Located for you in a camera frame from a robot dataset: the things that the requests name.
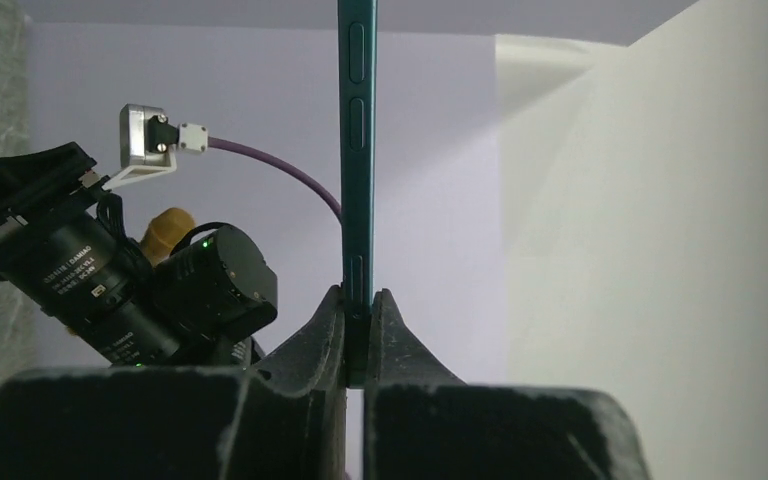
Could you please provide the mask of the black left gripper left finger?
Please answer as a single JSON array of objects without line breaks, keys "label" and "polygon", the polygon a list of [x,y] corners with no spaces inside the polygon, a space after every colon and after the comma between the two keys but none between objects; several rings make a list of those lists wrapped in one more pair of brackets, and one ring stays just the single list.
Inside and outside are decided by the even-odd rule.
[{"label": "black left gripper left finger", "polygon": [[340,479],[343,295],[261,361],[39,369],[0,387],[0,479]]}]

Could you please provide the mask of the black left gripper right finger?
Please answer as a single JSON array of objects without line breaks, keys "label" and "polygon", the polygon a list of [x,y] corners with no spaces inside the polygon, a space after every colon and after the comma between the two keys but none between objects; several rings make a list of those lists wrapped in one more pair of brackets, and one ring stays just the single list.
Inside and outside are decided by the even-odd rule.
[{"label": "black left gripper right finger", "polygon": [[373,303],[364,389],[367,479],[648,479],[637,429],[611,395],[469,385]]}]

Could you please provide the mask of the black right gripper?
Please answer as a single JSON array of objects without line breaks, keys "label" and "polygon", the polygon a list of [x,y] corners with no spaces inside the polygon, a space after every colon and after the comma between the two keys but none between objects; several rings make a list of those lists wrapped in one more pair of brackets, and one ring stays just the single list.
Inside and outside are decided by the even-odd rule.
[{"label": "black right gripper", "polygon": [[[0,157],[0,226],[31,220],[81,189],[96,190],[96,161],[77,143]],[[123,202],[104,198],[29,249],[0,258],[0,280],[19,288],[82,338],[157,338],[145,287],[150,265],[125,232]]]}]

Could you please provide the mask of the black phone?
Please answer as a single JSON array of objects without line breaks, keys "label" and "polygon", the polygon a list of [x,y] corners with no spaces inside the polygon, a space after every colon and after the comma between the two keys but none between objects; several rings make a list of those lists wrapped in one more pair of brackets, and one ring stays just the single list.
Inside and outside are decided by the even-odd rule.
[{"label": "black phone", "polygon": [[373,302],[377,2],[339,0],[338,70],[345,371],[367,377]]}]

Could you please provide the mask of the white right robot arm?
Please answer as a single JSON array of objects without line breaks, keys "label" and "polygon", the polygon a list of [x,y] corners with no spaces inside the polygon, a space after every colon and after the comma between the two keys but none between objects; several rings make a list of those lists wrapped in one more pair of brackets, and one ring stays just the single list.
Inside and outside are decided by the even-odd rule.
[{"label": "white right robot arm", "polygon": [[0,158],[0,281],[114,365],[228,365],[277,315],[277,278],[253,240],[213,222],[152,265],[122,200],[77,144]]}]

